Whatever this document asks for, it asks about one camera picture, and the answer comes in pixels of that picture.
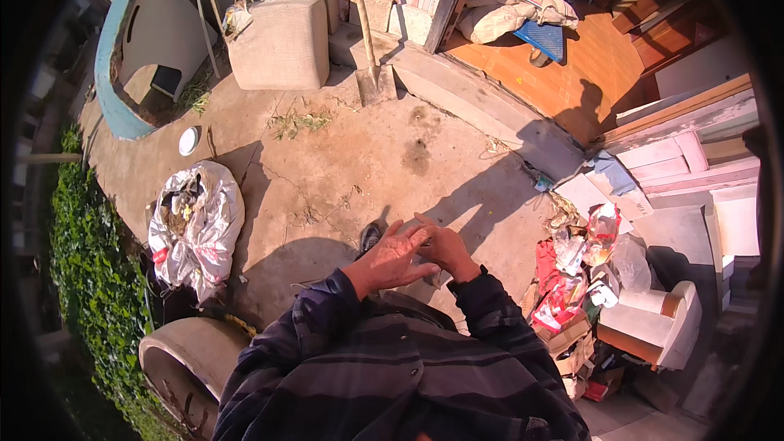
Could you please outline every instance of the right hand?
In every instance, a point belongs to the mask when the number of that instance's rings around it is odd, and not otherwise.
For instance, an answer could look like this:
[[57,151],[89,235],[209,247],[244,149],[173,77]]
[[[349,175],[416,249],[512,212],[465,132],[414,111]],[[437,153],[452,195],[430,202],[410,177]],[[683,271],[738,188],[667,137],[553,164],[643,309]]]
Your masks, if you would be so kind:
[[[435,221],[421,213],[414,213],[414,218],[427,225],[436,225]],[[481,274],[479,265],[468,254],[463,239],[452,229],[431,227],[430,239],[419,246],[417,254],[438,264],[452,275],[456,283],[467,283]]]

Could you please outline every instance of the sneaker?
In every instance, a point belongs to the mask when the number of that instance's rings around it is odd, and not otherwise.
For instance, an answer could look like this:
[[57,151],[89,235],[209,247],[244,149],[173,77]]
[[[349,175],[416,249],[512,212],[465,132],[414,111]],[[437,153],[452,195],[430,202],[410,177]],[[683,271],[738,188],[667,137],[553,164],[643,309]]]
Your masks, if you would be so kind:
[[375,221],[367,224],[360,236],[360,252],[371,250],[381,240],[381,227]]

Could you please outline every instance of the hand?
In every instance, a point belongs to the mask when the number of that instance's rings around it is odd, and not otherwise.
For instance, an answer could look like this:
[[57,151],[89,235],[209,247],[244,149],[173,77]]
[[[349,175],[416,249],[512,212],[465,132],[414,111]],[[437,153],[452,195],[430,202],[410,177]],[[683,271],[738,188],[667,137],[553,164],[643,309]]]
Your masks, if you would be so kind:
[[430,241],[417,250],[419,255],[438,264],[456,283],[467,283],[481,274],[479,265],[471,259],[457,232],[435,226],[435,222],[423,214],[415,213],[414,217],[434,228],[430,231]]
[[414,225],[398,235],[397,231],[402,226],[403,220],[395,221],[371,250],[341,269],[354,285],[358,299],[363,299],[372,291],[413,283],[441,270],[432,263],[411,264],[419,244],[429,239],[432,231],[438,228],[433,225]]

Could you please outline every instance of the garbage pile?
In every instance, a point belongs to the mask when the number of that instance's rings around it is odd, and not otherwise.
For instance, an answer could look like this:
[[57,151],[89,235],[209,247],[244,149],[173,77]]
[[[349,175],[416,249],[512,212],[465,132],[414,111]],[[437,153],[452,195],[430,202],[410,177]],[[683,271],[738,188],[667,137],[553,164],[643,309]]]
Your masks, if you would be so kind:
[[621,214],[614,203],[595,205],[586,220],[571,201],[550,195],[558,214],[547,223],[551,238],[536,245],[535,278],[522,308],[569,396],[601,401],[618,389],[624,370],[619,365],[635,358],[597,342],[592,323],[603,308],[619,303],[622,288],[647,293],[651,272],[644,248],[620,235]]
[[203,160],[164,184],[150,221],[155,276],[170,288],[189,286],[201,304],[229,277],[234,244],[245,223],[237,181]]

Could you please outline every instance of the blue stool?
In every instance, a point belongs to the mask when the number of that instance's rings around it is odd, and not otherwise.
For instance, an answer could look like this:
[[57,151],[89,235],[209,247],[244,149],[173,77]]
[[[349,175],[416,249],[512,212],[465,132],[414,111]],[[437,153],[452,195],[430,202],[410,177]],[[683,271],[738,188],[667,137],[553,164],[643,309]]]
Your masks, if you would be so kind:
[[547,23],[539,25],[536,21],[526,21],[512,34],[544,54],[544,57],[542,54],[535,57],[535,51],[532,51],[528,61],[535,67],[544,66],[547,58],[551,58],[555,63],[560,63],[564,59],[564,29],[560,25]]

